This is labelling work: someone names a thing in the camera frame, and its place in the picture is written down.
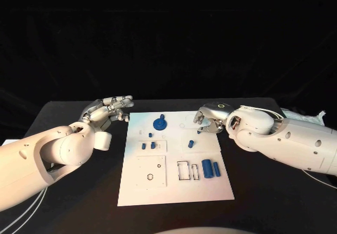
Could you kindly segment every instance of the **robotic arm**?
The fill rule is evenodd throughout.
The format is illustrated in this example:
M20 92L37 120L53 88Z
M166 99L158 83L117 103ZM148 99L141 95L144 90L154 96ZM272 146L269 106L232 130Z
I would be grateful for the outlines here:
M17 205L88 161L94 148L108 150L115 120L128 122L121 108L132 107L132 96L95 100L79 121L0 147L0 211ZM43 161L53 167L46 170Z
M229 138L243 150L259 151L298 169L337 176L337 131L331 128L282 118L255 107L240 106L235 110L219 102L200 107L194 123L202 124L204 117L210 125L200 127L199 132L219 133L226 128Z

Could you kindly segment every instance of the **black tablecloth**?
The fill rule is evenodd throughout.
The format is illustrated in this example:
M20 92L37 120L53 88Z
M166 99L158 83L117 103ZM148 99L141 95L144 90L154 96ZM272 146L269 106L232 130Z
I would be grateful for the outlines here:
M213 100L235 108L248 105L281 113L269 98L135 100L130 111L196 111ZM27 136L75 122L88 104L89 101L49 102ZM125 122L112 123L111 149L94 150L84 166L50 186L40 208L17 233L141 234L196 226L230 227L255 233L337 233L337 191L301 170L258 152L243 151L226 132L217 138L235 200L118 207L127 126ZM0 213L0 229L33 199Z

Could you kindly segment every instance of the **blue object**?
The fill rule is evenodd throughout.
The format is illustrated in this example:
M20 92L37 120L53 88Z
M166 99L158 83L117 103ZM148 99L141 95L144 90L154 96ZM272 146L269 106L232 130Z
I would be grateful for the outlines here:
M166 118L166 117L164 117L164 115L161 114L161 115L160 115L160 118L156 119L154 122L153 122L153 127L154 127L154 129L158 130L158 131L161 131L161 130L164 130L164 129L167 128L167 122L166 122L164 118Z
M217 166L217 162L213 162L213 166L215 166L215 172L216 172L216 177L220 177L220 170L219 170L219 166Z
M192 147L193 147L193 144L194 144L194 142L190 140L189 148L192 148Z
M206 179L213 178L215 174L213 174L212 163L210 163L209 159L204 159L202 161L202 169L203 169L203 176L204 176L204 178Z

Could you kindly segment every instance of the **white board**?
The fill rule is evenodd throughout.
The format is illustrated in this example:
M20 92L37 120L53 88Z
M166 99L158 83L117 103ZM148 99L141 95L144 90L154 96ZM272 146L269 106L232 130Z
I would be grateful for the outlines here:
M157 131L153 121L160 114L166 116L167 128ZM202 125L194 124L194 114L196 111L130 114L118 206L233 200L217 136L204 132L197 134L197 128L209 125L209 121L204 119ZM194 141L193 148L189 148L190 140ZM204 159L217 162L220 177L203 177ZM181 161L189 164L189 172L186 163L180 165L183 177L187 178L186 173L190 175L187 180L179 180L177 162ZM193 176L196 168L199 179Z

